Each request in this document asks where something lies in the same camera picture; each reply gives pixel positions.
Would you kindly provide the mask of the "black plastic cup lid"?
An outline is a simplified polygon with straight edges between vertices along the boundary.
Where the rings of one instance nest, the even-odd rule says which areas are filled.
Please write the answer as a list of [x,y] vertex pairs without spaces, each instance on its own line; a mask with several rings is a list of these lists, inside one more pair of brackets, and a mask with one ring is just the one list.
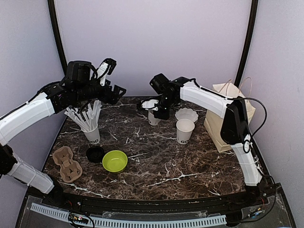
[[86,157],[92,163],[101,163],[104,155],[105,155],[105,151],[100,146],[90,147],[86,151]]

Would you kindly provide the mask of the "white paper coffee cup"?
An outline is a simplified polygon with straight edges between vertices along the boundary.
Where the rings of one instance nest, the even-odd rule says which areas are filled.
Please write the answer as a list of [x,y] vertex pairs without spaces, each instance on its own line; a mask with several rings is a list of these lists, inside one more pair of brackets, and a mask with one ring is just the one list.
[[176,128],[177,142],[182,145],[187,144],[195,128],[194,122],[189,119],[180,119],[176,123]]

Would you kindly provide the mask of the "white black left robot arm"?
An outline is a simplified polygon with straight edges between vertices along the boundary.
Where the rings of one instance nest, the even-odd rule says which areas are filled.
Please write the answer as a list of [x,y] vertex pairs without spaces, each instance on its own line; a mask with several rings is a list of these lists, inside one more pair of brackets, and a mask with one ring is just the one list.
[[67,203],[67,196],[58,189],[47,175],[23,161],[15,154],[8,143],[18,134],[37,122],[58,114],[69,106],[80,102],[98,99],[114,105],[126,93],[126,89],[99,82],[82,85],[71,89],[65,85],[51,83],[32,100],[0,118],[0,173],[9,175],[44,194],[57,207]]

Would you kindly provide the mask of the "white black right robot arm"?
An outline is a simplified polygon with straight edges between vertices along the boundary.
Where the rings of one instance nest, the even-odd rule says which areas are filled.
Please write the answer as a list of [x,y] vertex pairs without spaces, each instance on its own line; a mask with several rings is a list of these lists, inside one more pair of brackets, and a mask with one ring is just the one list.
[[153,111],[157,119],[167,120],[170,109],[181,101],[201,106],[223,120],[220,130],[222,140],[229,144],[235,152],[242,172],[246,188],[252,187],[242,196],[247,206],[253,206],[261,198],[260,186],[263,175],[252,154],[253,134],[248,126],[245,99],[230,98],[200,86],[195,78],[179,77],[170,81],[165,75],[158,74],[150,81],[157,93],[148,109]]

